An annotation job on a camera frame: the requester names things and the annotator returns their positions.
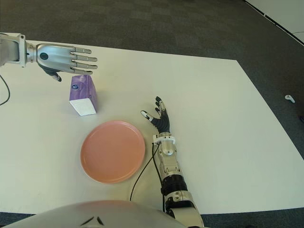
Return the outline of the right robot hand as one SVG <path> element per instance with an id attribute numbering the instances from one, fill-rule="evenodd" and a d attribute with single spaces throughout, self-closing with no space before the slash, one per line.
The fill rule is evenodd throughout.
<path id="1" fill-rule="evenodd" d="M 155 110 L 159 114 L 159 118 L 153 117 L 144 110 L 141 111 L 142 116 L 151 122 L 159 134 L 170 133 L 170 120 L 164 102 L 157 96 L 155 98 L 155 104 L 157 106 Z"/>

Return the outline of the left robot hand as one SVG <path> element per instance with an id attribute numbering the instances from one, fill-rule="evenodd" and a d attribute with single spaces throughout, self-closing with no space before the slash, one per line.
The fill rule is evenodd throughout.
<path id="1" fill-rule="evenodd" d="M 88 64 L 97 58 L 89 57 L 92 51 L 74 46 L 43 43 L 36 46 L 37 64 L 56 81 L 62 81 L 59 72 L 90 75 L 98 66 Z"/>

